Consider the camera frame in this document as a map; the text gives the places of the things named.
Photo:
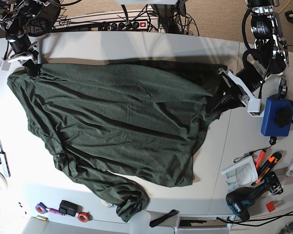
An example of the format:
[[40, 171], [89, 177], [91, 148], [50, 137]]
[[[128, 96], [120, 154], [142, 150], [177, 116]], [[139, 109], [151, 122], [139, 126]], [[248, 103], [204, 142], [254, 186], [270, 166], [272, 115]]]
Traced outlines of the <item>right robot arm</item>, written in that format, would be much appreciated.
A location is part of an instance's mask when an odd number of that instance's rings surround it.
[[5, 32], [7, 48], [13, 55], [5, 53], [3, 63], [19, 62], [30, 76], [40, 73], [37, 42], [30, 37], [41, 37], [54, 28], [60, 12], [59, 0], [3, 0], [5, 8], [0, 15], [0, 29]]

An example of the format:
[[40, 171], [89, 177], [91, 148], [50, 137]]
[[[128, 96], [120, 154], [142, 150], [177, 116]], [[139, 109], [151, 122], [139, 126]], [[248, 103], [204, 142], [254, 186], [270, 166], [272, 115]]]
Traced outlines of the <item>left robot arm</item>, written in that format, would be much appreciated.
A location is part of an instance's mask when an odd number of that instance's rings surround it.
[[221, 83], [206, 104], [206, 113], [220, 114], [229, 109], [246, 107], [253, 117], [263, 116], [262, 88], [270, 76], [279, 76], [278, 96], [287, 95], [285, 71], [289, 66], [287, 42], [279, 14], [274, 10], [277, 0], [248, 0], [242, 20], [245, 52], [243, 69], [234, 74], [219, 69]]

